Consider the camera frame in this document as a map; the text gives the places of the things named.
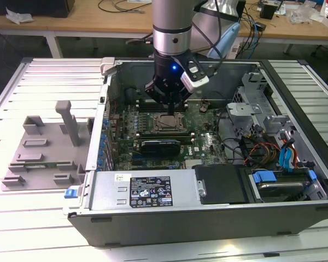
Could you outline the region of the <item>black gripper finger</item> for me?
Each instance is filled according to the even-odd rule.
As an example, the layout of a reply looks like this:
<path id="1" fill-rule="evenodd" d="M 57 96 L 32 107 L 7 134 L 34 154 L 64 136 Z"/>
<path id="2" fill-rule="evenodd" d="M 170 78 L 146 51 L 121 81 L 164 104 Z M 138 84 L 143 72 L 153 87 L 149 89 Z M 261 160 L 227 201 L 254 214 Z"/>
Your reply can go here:
<path id="1" fill-rule="evenodd" d="M 153 78 L 148 84 L 145 85 L 145 92 L 155 102 L 162 105 L 163 108 L 167 109 L 167 113 L 172 113 L 172 102 L 170 93 L 167 91 L 165 81 L 162 78 Z"/>
<path id="2" fill-rule="evenodd" d="M 182 111 L 185 101 L 191 96 L 191 93 L 183 87 L 180 91 L 176 90 L 171 94 L 171 113 Z"/>

